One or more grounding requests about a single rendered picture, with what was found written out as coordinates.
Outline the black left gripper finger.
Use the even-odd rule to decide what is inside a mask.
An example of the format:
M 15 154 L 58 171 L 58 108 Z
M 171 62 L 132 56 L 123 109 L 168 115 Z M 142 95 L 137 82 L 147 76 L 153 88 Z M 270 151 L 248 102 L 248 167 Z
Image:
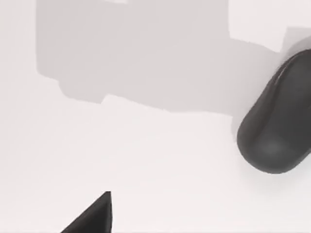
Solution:
M 111 191 L 104 192 L 60 233 L 111 233 Z

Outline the dark grey computer mouse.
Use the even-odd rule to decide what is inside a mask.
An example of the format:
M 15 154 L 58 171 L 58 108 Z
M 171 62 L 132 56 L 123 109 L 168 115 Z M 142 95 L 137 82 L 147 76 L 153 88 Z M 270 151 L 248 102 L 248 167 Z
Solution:
M 242 157 L 270 174 L 288 172 L 311 154 L 311 49 L 275 72 L 237 132 Z

